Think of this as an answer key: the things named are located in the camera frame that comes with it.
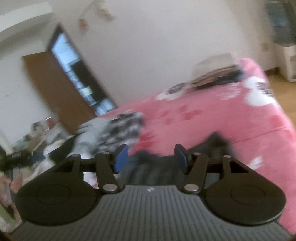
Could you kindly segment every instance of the black and white checkered cloth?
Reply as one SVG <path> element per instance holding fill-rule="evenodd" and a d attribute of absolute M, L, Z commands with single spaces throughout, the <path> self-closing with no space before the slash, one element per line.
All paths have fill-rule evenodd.
<path fill-rule="evenodd" d="M 141 112 L 119 114 L 118 118 L 109 121 L 92 153 L 95 155 L 105 151 L 114 152 L 121 144 L 132 147 L 137 142 L 143 125 Z"/>

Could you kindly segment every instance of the beige folded cloth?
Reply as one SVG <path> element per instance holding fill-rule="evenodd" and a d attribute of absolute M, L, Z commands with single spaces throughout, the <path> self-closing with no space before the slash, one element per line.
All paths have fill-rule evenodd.
<path fill-rule="evenodd" d="M 213 82 L 218 77 L 227 76 L 237 69 L 238 65 L 231 53 L 211 56 L 195 66 L 194 78 L 190 82 L 190 86 L 202 86 Z"/>

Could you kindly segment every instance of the pink blanket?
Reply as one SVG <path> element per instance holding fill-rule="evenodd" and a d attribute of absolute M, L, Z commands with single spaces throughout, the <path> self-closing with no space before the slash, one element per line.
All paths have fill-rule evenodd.
<path fill-rule="evenodd" d="M 203 142 L 214 131 L 228 139 L 241 162 L 278 185 L 287 206 L 280 223 L 296 232 L 296 134 L 290 119 L 274 99 L 265 74 L 251 59 L 242 59 L 241 83 L 210 89 L 189 89 L 175 100 L 154 95 L 127 104 L 106 116 L 141 111 L 145 127 L 132 153 L 146 149 L 172 155 Z"/>

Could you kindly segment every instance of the white curved ceiling fixture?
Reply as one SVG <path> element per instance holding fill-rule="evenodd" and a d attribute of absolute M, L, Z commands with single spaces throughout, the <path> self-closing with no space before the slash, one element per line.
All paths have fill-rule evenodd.
<path fill-rule="evenodd" d="M 48 2 L 33 4 L 0 16 L 0 42 L 8 37 L 49 21 L 53 9 Z"/>

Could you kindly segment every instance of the wall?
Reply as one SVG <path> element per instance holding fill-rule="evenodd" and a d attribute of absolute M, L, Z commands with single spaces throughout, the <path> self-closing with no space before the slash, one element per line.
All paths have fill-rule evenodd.
<path fill-rule="evenodd" d="M 0 13 L 39 0 L 1 0 Z M 48 0 L 92 72 L 119 105 L 191 79 L 193 66 L 218 53 L 254 58 L 263 69 L 276 66 L 263 0 L 107 0 L 116 19 L 94 9 L 90 29 L 77 20 L 91 0 Z M 52 27 L 44 30 L 48 41 Z"/>
<path fill-rule="evenodd" d="M 50 113 L 27 77 L 21 57 L 43 52 L 40 34 L 30 31 L 0 45 L 0 129 L 14 143 L 30 132 L 31 124 Z"/>

